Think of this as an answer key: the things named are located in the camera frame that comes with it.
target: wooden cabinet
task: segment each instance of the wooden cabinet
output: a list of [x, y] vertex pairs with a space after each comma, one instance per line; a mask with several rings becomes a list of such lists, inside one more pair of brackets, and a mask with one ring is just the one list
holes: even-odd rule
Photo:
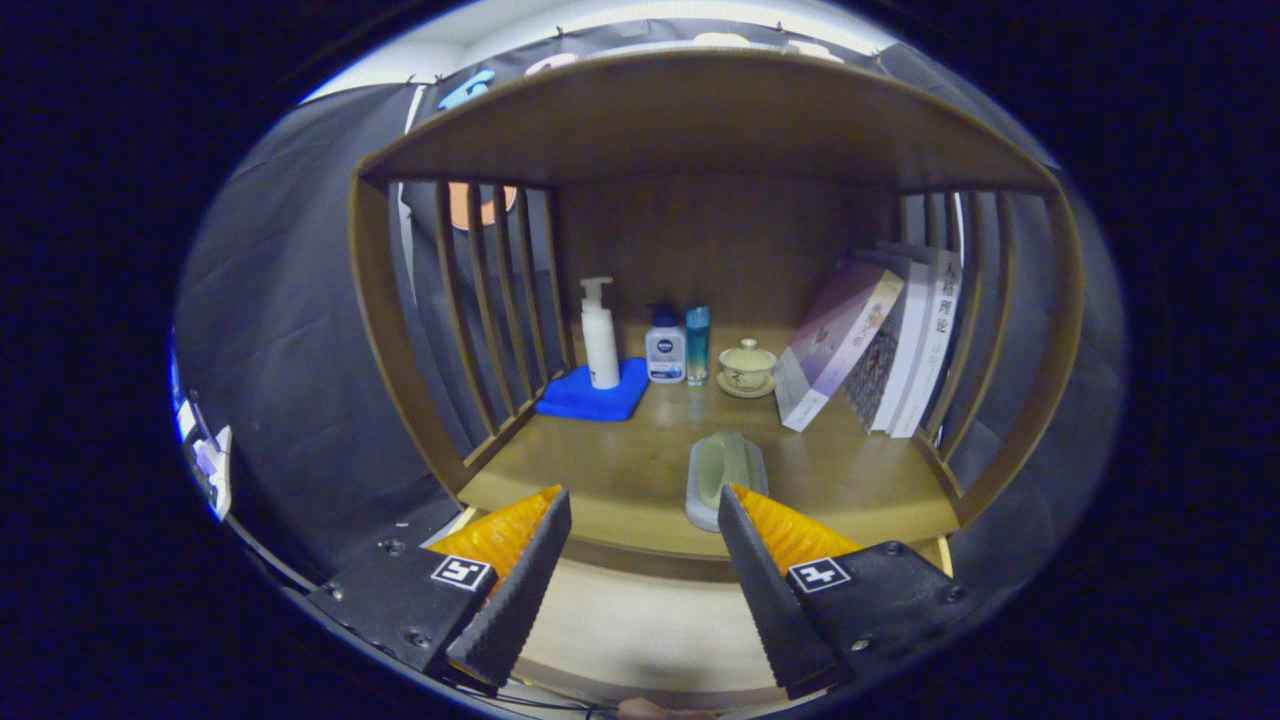
[[[1002, 328], [1016, 259], [968, 249], [965, 302], [952, 351], [952, 373], [934, 411], [911, 439], [868, 436], [842, 398], [833, 398], [804, 433], [781, 427], [772, 397], [737, 400], [714, 383], [701, 388], [652, 384], [635, 416], [596, 424], [538, 416], [532, 401], [515, 406], [508, 392], [490, 396], [479, 382], [477, 354], [492, 354], [502, 332], [493, 311], [532, 322], [532, 297], [512, 292], [512, 268], [488, 268], [483, 256], [458, 256], [442, 233], [447, 290], [461, 263], [500, 278], [486, 297], [483, 337], [454, 324], [470, 369], [471, 397], [483, 407], [489, 438], [462, 456], [443, 429], [413, 361], [392, 273], [388, 186], [435, 182], [448, 208], [448, 182], [516, 188], [513, 213], [527, 219], [526, 190], [545, 192], [550, 217], [553, 297], [567, 365], [582, 361], [577, 281], [617, 278], [614, 311], [622, 355], [643, 355], [644, 305], [705, 302], [713, 309], [714, 355], [744, 336], [780, 352], [833, 260], [856, 246], [905, 232], [904, 199], [989, 192], [992, 217], [965, 218], [974, 229], [1002, 223], [1007, 197], [1043, 200], [1053, 233], [1056, 306], [1050, 343], [1021, 410], [986, 471], [959, 488], [945, 459], [968, 428], [998, 373], [1002, 333], [975, 347], [972, 328], [983, 287], [1001, 278], [993, 319]], [[480, 227], [479, 191], [470, 193], [471, 227]], [[946, 245], [960, 220], [948, 205], [927, 215], [928, 241]], [[1083, 284], [1074, 224], [1055, 178], [1001, 136], [916, 90], [854, 68], [749, 49], [698, 49], [617, 55], [553, 68], [494, 88], [431, 118], [360, 167], [352, 192], [351, 249], [369, 338], [410, 433], [451, 492], [483, 511], [553, 483], [572, 492], [576, 543], [621, 556], [727, 565], [718, 534], [694, 528], [684, 514], [691, 445], [716, 430], [740, 430], [764, 451], [771, 495], [861, 543], [920, 541], [972, 521], [1034, 448], [1066, 384], [1080, 334]], [[499, 223], [506, 228], [506, 223]], [[448, 218], [438, 225], [447, 228]], [[497, 242], [527, 258], [527, 220]], [[978, 241], [983, 232], [972, 237]], [[1011, 243], [1002, 242], [1002, 249]], [[512, 307], [525, 313], [512, 314]], [[512, 334], [524, 334], [511, 328]], [[538, 332], [529, 333], [540, 337]], [[545, 348], [535, 350], [543, 363]], [[974, 364], [966, 388], [968, 420], [942, 448], [929, 438], [957, 395], [957, 366]], [[543, 391], [540, 378], [567, 366], [518, 377]], [[504, 388], [506, 379], [499, 382]]]

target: screw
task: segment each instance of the screw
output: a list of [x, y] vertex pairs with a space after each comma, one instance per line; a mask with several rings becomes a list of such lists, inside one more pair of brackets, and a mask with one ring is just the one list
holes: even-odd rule
[[431, 646], [431, 638], [424, 635], [417, 630], [408, 630], [407, 633], [404, 633], [404, 639], [408, 642], [408, 644], [413, 647], [426, 648]]

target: book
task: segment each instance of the book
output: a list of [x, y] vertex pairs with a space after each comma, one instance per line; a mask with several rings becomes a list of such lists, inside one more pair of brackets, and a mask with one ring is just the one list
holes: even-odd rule
[[924, 410], [933, 397], [942, 361], [951, 341], [956, 302], [960, 300], [960, 254], [941, 247], [915, 247], [891, 242], [877, 243], [879, 250], [896, 252], [929, 265], [928, 319], [920, 328], [919, 347], [915, 352], [908, 393], [893, 415], [890, 437], [902, 438], [915, 434], [924, 418]]
[[884, 324], [841, 386], [868, 434], [888, 430], [906, 389], [928, 315], [929, 266], [893, 252], [859, 250], [859, 260], [874, 263], [905, 281]]
[[873, 263], [836, 265], [773, 368], [783, 427], [804, 430], [827, 405], [893, 309], [902, 284], [902, 278]]

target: wooden shelf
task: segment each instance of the wooden shelf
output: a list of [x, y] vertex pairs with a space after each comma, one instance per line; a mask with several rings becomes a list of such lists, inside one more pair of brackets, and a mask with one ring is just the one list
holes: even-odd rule
[[703, 173], [904, 192], [1053, 187], [1007, 140], [910, 86], [826, 60], [724, 47], [599, 58], [504, 83], [433, 115], [361, 169], [388, 182], [544, 187]]
[[573, 539], [727, 561], [719, 534], [685, 516], [689, 451], [717, 430], [739, 430], [760, 446], [771, 497], [855, 542], [910, 542], [959, 528], [943, 489], [948, 470], [923, 441], [868, 436], [841, 398], [796, 433], [778, 423], [772, 396], [739, 400], [714, 384], [650, 384], [626, 423], [535, 415], [458, 498], [493, 511], [562, 483], [573, 493]]

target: cable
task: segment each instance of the cable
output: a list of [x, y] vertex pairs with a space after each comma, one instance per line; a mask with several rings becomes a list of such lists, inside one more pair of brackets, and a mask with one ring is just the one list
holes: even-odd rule
[[536, 701], [536, 700], [529, 700], [529, 698], [522, 698], [522, 697], [511, 697], [511, 696], [504, 696], [504, 694], [486, 696], [486, 694], [484, 694], [481, 692], [477, 692], [477, 691], [474, 691], [471, 688], [461, 688], [460, 687], [460, 688], [456, 688], [456, 689], [458, 692], [463, 693], [463, 694], [471, 696], [471, 697], [474, 697], [474, 698], [476, 698], [476, 700], [479, 700], [479, 701], [481, 701], [481, 702], [484, 702], [486, 705], [490, 705], [493, 707], [498, 707], [498, 706], [495, 706], [492, 702], [489, 702], [490, 700], [494, 700], [494, 701], [498, 701], [498, 702], [507, 702], [507, 703], [516, 705], [516, 706], [520, 706], [520, 707], [538, 707], [540, 710], [585, 710], [586, 711], [586, 720], [590, 720], [590, 717], [598, 710], [608, 710], [608, 711], [614, 711], [614, 712], [617, 711], [617, 707], [613, 707], [613, 706], [609, 706], [609, 705], [603, 705], [602, 706], [602, 705], [585, 703], [585, 702], [580, 703], [580, 705], [556, 705], [556, 703], [552, 703], [552, 702], [541, 702], [541, 701]]
[[494, 705], [494, 703], [489, 702], [488, 700], [483, 700], [481, 697], [477, 697], [476, 700], [479, 700], [480, 702], [488, 705], [489, 707], [494, 707], [497, 710], [506, 710], [507, 712], [515, 712], [516, 715], [520, 715], [521, 717], [532, 717], [532, 720], [541, 720], [540, 717], [534, 717], [532, 715], [529, 715], [526, 712], [520, 712], [520, 711], [512, 710], [509, 707], [502, 707], [500, 705]]

